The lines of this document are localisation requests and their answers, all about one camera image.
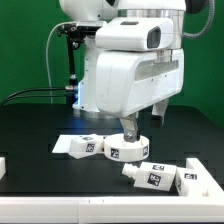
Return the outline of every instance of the black cable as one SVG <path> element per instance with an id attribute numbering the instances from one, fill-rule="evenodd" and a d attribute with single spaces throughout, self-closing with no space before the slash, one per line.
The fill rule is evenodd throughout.
<path id="1" fill-rule="evenodd" d="M 211 26 L 214 22 L 214 18 L 215 18 L 215 0 L 209 0 L 209 16 L 204 28 L 199 33 L 196 34 L 184 33 L 183 34 L 184 38 L 195 40 L 203 37 L 211 29 Z"/>
<path id="2" fill-rule="evenodd" d="M 5 106 L 6 103 L 12 101 L 12 100 L 17 100 L 17 99 L 25 99 L 25 98 L 47 98 L 47 97 L 65 97 L 64 95 L 29 95 L 29 96 L 16 96 L 16 97 L 11 97 L 11 98 L 6 98 L 5 100 L 3 100 L 0 104 L 0 107 L 3 108 Z"/>
<path id="3" fill-rule="evenodd" d="M 25 89 L 25 90 L 21 90 L 19 92 L 13 93 L 12 95 L 8 96 L 5 100 L 11 99 L 15 96 L 18 96 L 23 93 L 28 93 L 28 92 L 61 91 L 61 90 L 65 90 L 65 88 L 64 87 L 30 88 L 30 89 Z"/>

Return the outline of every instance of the black tabletop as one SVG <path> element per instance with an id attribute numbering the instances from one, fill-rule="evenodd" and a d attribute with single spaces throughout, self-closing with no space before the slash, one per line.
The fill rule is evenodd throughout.
<path id="1" fill-rule="evenodd" d="M 186 158 L 198 158 L 224 188 L 224 130 L 198 110 L 169 106 L 165 124 L 150 127 L 150 110 L 140 113 L 141 134 L 150 139 L 145 161 L 185 167 Z M 0 157 L 6 175 L 0 196 L 173 196 L 170 192 L 134 188 L 121 174 L 124 163 L 94 155 L 75 159 L 53 154 L 59 135 L 121 133 L 119 120 L 76 117 L 66 105 L 14 104 L 0 110 Z"/>

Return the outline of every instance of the green wall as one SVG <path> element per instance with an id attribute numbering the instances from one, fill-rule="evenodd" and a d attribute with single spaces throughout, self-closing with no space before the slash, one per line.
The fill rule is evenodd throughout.
<path id="1" fill-rule="evenodd" d="M 30 87 L 48 86 L 45 47 L 51 29 L 69 21 L 58 0 L 0 0 L 0 100 Z M 199 40 L 184 40 L 185 83 L 181 94 L 171 104 L 198 108 L 224 127 L 224 8 L 216 0 L 216 17 L 212 30 Z M 199 31 L 208 11 L 187 15 L 185 31 Z M 69 77 L 64 37 L 53 37 L 50 45 L 50 68 L 54 86 L 64 86 Z"/>

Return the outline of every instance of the white robot body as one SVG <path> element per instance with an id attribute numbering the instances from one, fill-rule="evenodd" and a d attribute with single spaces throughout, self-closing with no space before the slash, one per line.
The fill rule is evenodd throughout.
<path id="1" fill-rule="evenodd" d="M 137 113 L 153 105 L 163 119 L 168 98 L 182 89 L 185 0 L 59 1 L 74 20 L 112 19 L 85 40 L 75 111 L 118 117 L 124 139 L 137 141 Z"/>
<path id="2" fill-rule="evenodd" d="M 120 0 L 118 10 L 160 9 L 186 11 L 183 0 Z"/>
<path id="3" fill-rule="evenodd" d="M 105 0 L 59 0 L 62 10 L 74 21 L 108 20 L 117 16 L 117 9 Z"/>

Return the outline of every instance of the black label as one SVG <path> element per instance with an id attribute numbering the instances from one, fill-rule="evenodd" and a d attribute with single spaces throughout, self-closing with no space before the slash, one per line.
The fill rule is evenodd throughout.
<path id="1" fill-rule="evenodd" d="M 84 138 L 82 138 L 82 139 L 85 140 L 85 141 L 93 140 L 93 138 L 91 138 L 91 137 L 84 137 Z"/>
<path id="2" fill-rule="evenodd" d="M 152 185 L 158 187 L 160 181 L 161 181 L 161 177 L 160 176 L 157 176 L 157 175 L 155 175 L 153 173 L 150 173 L 149 179 L 148 179 L 148 183 L 149 184 L 152 184 Z"/>
<path id="3" fill-rule="evenodd" d="M 86 152 L 93 152 L 95 148 L 95 144 L 88 144 L 86 148 Z"/>
<path id="4" fill-rule="evenodd" d="M 184 178 L 188 180 L 197 180 L 198 176 L 197 174 L 185 173 Z"/>
<path id="5" fill-rule="evenodd" d="M 143 149 L 143 156 L 147 156 L 149 154 L 149 147 L 146 146 L 144 149 Z"/>
<path id="6" fill-rule="evenodd" d="M 115 159 L 119 159 L 119 150 L 118 149 L 111 149 L 111 157 Z"/>
<path id="7" fill-rule="evenodd" d="M 152 169 L 153 170 L 164 171 L 165 167 L 164 166 L 160 166 L 160 165 L 153 165 Z"/>

